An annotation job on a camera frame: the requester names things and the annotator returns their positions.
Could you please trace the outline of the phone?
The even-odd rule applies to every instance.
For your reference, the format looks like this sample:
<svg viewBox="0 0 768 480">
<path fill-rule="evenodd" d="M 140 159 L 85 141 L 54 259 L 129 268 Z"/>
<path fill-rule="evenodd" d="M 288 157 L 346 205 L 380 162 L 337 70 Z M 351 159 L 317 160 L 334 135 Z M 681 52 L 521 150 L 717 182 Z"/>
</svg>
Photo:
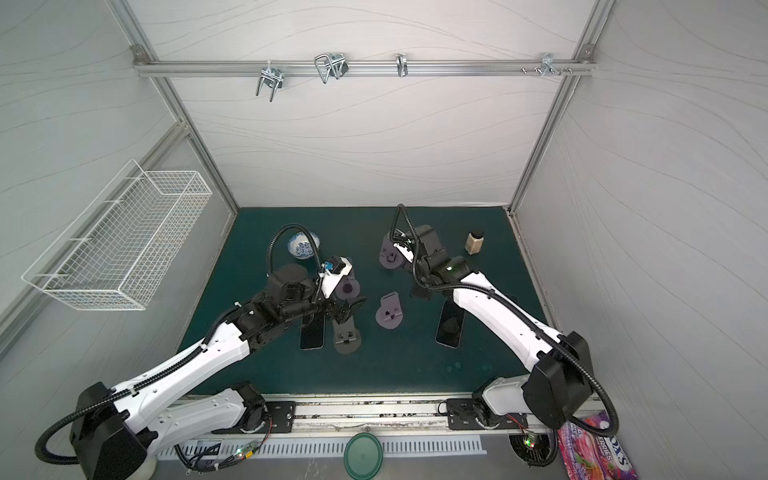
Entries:
<svg viewBox="0 0 768 480">
<path fill-rule="evenodd" d="M 444 347 L 456 349 L 460 346 L 465 310 L 453 300 L 446 299 L 435 335 L 435 341 Z"/>
<path fill-rule="evenodd" d="M 300 349 L 322 349 L 325 343 L 325 321 L 322 318 L 303 318 L 300 330 Z"/>
</svg>

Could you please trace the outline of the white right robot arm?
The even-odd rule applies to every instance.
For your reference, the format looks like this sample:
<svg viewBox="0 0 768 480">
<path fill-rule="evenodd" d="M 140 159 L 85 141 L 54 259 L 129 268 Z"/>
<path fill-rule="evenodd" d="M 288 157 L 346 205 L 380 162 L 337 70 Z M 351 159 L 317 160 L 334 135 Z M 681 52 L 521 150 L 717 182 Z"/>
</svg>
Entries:
<svg viewBox="0 0 768 480">
<path fill-rule="evenodd" d="M 459 314 L 480 320 L 526 369 L 523 375 L 499 377 L 479 389 L 475 405 L 480 421 L 528 412 L 558 430 L 567 423 L 580 424 L 577 411 L 596 394 L 609 412 L 608 426 L 618 424 L 615 409 L 594 376 L 582 336 L 564 335 L 528 314 L 482 272 L 471 269 L 464 257 L 450 256 L 431 226 L 419 226 L 415 234 L 414 279 L 426 290 L 444 294 L 447 305 Z"/>
</svg>

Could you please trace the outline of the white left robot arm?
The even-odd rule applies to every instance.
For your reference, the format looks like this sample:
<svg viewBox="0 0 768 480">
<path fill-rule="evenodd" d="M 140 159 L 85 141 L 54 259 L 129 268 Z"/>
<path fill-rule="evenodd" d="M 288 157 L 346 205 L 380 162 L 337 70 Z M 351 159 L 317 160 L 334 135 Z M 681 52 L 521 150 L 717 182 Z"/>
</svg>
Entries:
<svg viewBox="0 0 768 480">
<path fill-rule="evenodd" d="M 301 265 L 284 265 L 268 276 L 262 291 L 225 311 L 186 350 L 111 389 L 96 383 L 83 391 L 79 406 L 95 408 L 73 422 L 70 443 L 85 476 L 126 479 L 149 457 L 198 435 L 269 426 L 266 402 L 248 382 L 198 401 L 176 402 L 301 321 L 348 320 L 358 304 L 332 295 L 351 270 L 345 257 L 322 264 L 316 278 Z"/>
</svg>

